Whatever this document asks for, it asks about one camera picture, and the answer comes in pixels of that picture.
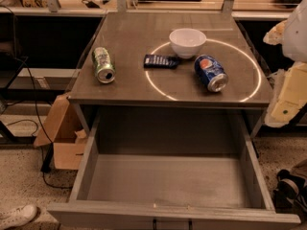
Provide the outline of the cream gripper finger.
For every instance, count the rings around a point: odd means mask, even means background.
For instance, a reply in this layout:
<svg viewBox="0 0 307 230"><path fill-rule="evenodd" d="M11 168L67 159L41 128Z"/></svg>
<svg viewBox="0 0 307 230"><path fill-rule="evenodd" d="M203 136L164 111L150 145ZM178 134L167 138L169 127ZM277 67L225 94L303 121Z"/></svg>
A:
<svg viewBox="0 0 307 230"><path fill-rule="evenodd" d="M307 104L307 63L297 61L272 76L273 96L264 122L268 127L283 127Z"/></svg>

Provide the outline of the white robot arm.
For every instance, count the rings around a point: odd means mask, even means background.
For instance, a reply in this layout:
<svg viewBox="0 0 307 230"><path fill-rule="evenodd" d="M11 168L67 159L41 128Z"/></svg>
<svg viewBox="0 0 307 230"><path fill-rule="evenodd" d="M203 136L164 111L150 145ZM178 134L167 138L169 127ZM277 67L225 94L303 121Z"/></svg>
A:
<svg viewBox="0 0 307 230"><path fill-rule="evenodd" d="M283 127L307 104L307 0L272 27L263 41L281 44L283 55L294 61L288 70L274 74L272 100L265 116L267 126Z"/></svg>

